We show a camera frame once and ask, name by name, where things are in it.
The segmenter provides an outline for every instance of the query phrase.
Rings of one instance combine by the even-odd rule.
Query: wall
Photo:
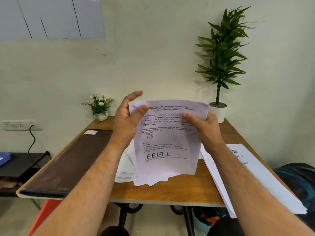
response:
[[[222,90],[227,119],[272,166],[315,165],[313,8],[315,0],[101,0],[106,40],[0,42],[0,120],[37,119],[33,151],[56,154],[92,116],[91,93],[122,98],[213,101],[215,86],[195,73],[197,36],[210,34],[225,7],[252,6],[248,74]],[[0,130],[1,151],[27,151],[28,132]]]

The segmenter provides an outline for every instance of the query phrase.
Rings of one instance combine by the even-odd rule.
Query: hand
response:
[[[225,146],[216,115],[208,113],[206,121],[199,120],[187,113],[184,113],[182,117],[197,129],[199,138],[207,152],[211,154],[216,147],[222,146],[222,144]]]
[[[140,119],[149,110],[149,107],[143,105],[139,107],[136,112],[130,117],[128,103],[141,96],[143,91],[135,91],[127,95],[121,102],[116,111],[116,118],[114,122],[114,131],[110,142],[121,145],[126,149],[137,132],[137,125]]]

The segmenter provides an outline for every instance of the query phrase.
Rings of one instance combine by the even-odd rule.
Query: forearm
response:
[[[124,148],[110,141],[95,163],[34,236],[97,234]]]
[[[225,144],[210,152],[246,236],[314,235],[283,206]]]

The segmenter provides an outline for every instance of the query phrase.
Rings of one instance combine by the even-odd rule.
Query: small white pot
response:
[[[218,118],[218,122],[222,123],[225,119],[225,115],[227,113],[227,107],[224,108],[216,108],[209,105],[209,112],[216,115]]]
[[[95,117],[97,120],[99,120],[100,122],[101,122],[101,121],[104,121],[104,120],[106,120],[107,117],[108,117],[108,112],[106,112],[105,115],[102,114],[102,113],[96,113],[96,114],[94,115],[94,117]]]

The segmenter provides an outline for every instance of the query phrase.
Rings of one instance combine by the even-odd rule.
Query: power socket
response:
[[[36,120],[4,120],[2,121],[2,128],[6,131],[29,131],[30,126],[34,125],[31,130],[32,131],[40,131],[42,130],[39,127]]]

